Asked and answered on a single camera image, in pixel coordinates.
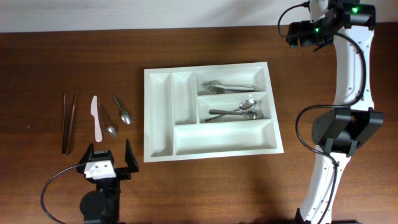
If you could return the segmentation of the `large steel spoon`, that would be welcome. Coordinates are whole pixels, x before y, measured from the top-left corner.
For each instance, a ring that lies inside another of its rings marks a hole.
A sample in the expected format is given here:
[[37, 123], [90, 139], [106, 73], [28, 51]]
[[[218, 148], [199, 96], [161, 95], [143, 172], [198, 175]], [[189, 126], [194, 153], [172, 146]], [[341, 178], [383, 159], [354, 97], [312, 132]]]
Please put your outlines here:
[[216, 112], [218, 113], [217, 116], [208, 118], [205, 120], [205, 122], [210, 122], [210, 121], [215, 121], [217, 119], [221, 119], [222, 117], [226, 115], [239, 115], [241, 113], [245, 113], [249, 110], [252, 110], [256, 107], [257, 101], [255, 99], [248, 99], [240, 102], [238, 109], [232, 110], [232, 111], [221, 111], [221, 110], [209, 110], [209, 114], [215, 114]]
[[213, 115], [241, 115], [243, 118], [248, 120], [260, 119], [261, 114], [258, 110], [249, 111], [221, 111], [221, 110], [209, 110], [209, 114]]

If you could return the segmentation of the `white plastic knife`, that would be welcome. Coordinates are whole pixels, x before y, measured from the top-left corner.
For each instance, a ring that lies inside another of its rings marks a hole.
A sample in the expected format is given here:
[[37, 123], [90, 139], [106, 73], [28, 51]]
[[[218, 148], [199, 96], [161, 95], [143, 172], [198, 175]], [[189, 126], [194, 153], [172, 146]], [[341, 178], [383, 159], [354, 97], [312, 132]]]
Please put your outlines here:
[[92, 98], [90, 113], [94, 119], [95, 141], [101, 142], [103, 140], [103, 135], [101, 132], [100, 119], [98, 115], [98, 98], [96, 95]]

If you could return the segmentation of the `steel fork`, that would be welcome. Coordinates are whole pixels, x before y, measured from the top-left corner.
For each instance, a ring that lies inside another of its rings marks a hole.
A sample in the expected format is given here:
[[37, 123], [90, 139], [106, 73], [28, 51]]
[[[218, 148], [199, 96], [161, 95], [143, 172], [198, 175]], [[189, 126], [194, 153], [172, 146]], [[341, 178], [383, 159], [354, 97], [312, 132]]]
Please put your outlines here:
[[225, 84], [219, 80], [211, 80], [208, 82], [203, 82], [201, 84], [202, 86], [206, 85], [222, 85], [222, 86], [230, 86], [230, 87], [245, 87], [245, 88], [252, 88], [254, 90], [257, 90], [257, 86], [255, 85], [247, 85], [247, 84]]
[[256, 90], [253, 88], [235, 88], [235, 87], [225, 87], [225, 86], [216, 86], [216, 85], [207, 85], [204, 86], [204, 89], [211, 91], [216, 94], [223, 94], [227, 92], [255, 92]]

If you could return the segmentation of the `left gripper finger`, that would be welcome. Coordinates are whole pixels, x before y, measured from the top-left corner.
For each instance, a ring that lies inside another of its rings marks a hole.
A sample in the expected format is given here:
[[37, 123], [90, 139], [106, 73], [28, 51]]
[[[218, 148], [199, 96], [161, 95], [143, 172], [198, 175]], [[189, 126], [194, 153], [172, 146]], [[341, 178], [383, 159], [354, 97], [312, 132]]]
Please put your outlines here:
[[125, 149], [124, 160], [125, 160], [130, 172], [139, 172], [139, 165], [138, 165], [137, 160], [132, 152], [131, 144], [128, 139], [126, 139], [126, 149]]
[[88, 146], [88, 149], [86, 150], [86, 152], [80, 159], [79, 164], [85, 164], [85, 163], [89, 162], [93, 156], [93, 153], [94, 153], [94, 145], [92, 143], [90, 143]]

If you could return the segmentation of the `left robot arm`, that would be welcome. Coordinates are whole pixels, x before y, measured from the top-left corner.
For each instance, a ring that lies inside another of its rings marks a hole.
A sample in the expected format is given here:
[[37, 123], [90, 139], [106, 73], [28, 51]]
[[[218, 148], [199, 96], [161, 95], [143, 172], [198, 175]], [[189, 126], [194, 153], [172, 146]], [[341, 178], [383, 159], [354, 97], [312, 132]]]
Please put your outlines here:
[[130, 141], [126, 141], [124, 160], [126, 167], [115, 168], [110, 150], [95, 151], [93, 144], [88, 146], [76, 168], [85, 180], [96, 186], [80, 202], [84, 223], [119, 223], [120, 182], [130, 180], [131, 174], [139, 171]]

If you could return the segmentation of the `small steel teaspoon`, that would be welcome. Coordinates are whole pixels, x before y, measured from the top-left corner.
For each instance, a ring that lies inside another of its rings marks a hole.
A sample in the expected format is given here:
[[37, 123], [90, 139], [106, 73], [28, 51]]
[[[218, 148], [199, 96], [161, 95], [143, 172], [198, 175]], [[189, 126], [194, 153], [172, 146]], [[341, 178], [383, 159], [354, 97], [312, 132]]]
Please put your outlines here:
[[128, 113], [128, 111], [124, 109], [122, 103], [118, 100], [118, 98], [117, 98], [116, 95], [113, 95], [113, 98], [114, 98], [114, 100], [115, 100], [115, 103], [116, 103], [117, 107], [118, 107], [118, 108], [120, 109], [120, 111], [121, 111], [121, 119], [122, 119], [122, 121], [123, 121], [124, 123], [126, 123], [126, 124], [131, 124], [132, 119], [131, 119], [131, 116], [130, 116], [130, 114]]
[[102, 118], [103, 118], [103, 120], [104, 120], [104, 128], [105, 128], [106, 132], [107, 132], [110, 136], [115, 137], [115, 136], [116, 136], [116, 130], [115, 130], [115, 128], [111, 125], [111, 120], [110, 120], [110, 118], [109, 118], [109, 116], [108, 116], [108, 114], [107, 114], [105, 108], [103, 107], [103, 105], [102, 105], [101, 103], [98, 103], [98, 104], [99, 104], [98, 107], [99, 107], [99, 109], [100, 109], [100, 111], [101, 111], [101, 116], [102, 116]]

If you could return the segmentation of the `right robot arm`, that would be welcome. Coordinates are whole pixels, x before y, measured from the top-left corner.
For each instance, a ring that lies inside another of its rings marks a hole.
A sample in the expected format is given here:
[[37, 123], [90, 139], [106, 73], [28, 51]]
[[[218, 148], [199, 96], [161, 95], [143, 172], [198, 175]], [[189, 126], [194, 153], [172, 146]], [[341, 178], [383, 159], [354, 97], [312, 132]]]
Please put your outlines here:
[[376, 8], [359, 1], [305, 1], [307, 21], [293, 22], [284, 38], [291, 47], [332, 44], [336, 50], [336, 93], [333, 104], [313, 105], [299, 114], [326, 109], [312, 126], [312, 142], [301, 143], [315, 153], [307, 195], [295, 223], [333, 223], [331, 211], [341, 176], [355, 152], [382, 126], [375, 111], [369, 79]]

